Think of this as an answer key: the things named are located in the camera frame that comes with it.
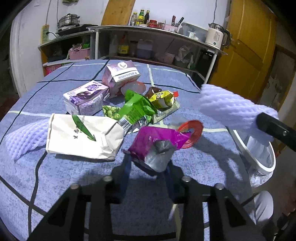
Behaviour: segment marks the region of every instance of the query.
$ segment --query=white trash bin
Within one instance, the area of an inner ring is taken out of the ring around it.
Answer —
[[[243,158],[252,187],[258,187],[268,181],[276,167],[276,157],[271,143],[264,146],[253,137],[229,129],[237,148]]]

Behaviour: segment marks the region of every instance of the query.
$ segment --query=pink carton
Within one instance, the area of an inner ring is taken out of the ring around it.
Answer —
[[[102,84],[110,88],[110,98],[121,95],[121,87],[129,82],[136,81],[140,73],[131,60],[118,64],[110,64],[105,68]]]

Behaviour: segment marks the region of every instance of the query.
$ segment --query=electric kettle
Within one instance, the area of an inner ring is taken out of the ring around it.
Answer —
[[[207,38],[205,42],[212,45],[213,47],[220,49],[222,46],[227,46],[230,44],[231,34],[227,29],[224,29],[222,26],[216,23],[209,23],[209,29],[207,31]],[[227,35],[226,43],[223,44],[223,36]]]

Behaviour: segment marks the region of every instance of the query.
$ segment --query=kettle handle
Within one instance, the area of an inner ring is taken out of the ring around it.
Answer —
[[[228,46],[231,41],[231,33],[227,29],[224,30],[224,33],[227,34],[227,39],[226,39],[226,43],[222,44],[222,46]]]

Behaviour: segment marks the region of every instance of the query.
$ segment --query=wooden door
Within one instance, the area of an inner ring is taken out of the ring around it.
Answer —
[[[275,16],[260,0],[232,0],[227,29],[228,55],[220,57],[210,84],[256,102],[274,53]]]
[[[109,0],[101,25],[127,25],[136,0]]]

